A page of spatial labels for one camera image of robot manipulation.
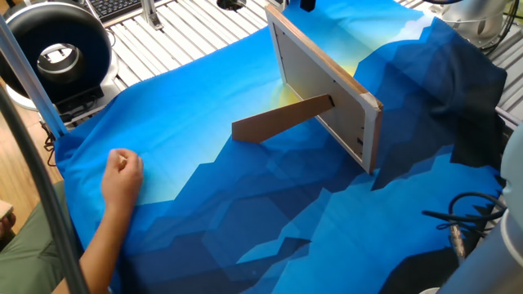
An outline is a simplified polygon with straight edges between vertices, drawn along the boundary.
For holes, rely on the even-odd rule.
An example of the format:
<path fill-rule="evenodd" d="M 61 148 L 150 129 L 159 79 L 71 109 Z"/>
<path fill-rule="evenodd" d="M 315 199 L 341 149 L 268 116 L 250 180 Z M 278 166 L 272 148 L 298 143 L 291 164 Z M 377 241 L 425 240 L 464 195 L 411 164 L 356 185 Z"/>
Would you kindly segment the person's left hand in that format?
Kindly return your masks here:
<path fill-rule="evenodd" d="M 15 233 L 13 226 L 16 223 L 16 215 L 14 212 L 10 212 L 1 218 L 1 239 L 12 238 Z"/>

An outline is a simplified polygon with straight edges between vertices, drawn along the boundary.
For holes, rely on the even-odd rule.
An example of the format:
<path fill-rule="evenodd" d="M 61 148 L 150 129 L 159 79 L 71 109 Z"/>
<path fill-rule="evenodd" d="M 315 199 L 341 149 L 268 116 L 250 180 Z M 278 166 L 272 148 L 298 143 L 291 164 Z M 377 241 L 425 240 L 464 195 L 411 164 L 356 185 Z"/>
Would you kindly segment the person's right hand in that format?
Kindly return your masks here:
<path fill-rule="evenodd" d="M 144 165 L 138 154 L 129 149 L 112 149 L 101 184 L 106 208 L 131 211 L 143 179 Z"/>

